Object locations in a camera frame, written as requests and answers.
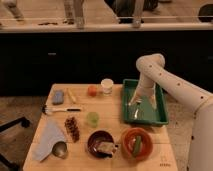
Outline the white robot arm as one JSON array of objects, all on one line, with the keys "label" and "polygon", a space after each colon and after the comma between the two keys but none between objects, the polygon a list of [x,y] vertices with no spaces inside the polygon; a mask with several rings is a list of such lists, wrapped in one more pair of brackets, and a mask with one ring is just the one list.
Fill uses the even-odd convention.
[{"label": "white robot arm", "polygon": [[185,105],[195,115],[187,171],[213,171],[213,93],[166,71],[164,66],[165,58],[159,53],[137,59],[140,77],[129,103],[142,96],[150,98],[158,84]]}]

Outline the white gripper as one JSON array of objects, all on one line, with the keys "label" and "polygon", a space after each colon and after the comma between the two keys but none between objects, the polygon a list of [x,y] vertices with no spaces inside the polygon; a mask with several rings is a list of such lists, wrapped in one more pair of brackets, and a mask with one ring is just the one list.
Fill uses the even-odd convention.
[{"label": "white gripper", "polygon": [[147,80],[140,80],[138,82],[137,88],[136,88],[136,94],[133,95],[131,100],[129,101],[129,105],[135,104],[141,96],[147,96],[150,97],[149,101],[154,109],[157,108],[157,102],[156,97],[154,95],[155,84],[153,81],[147,81]]}]

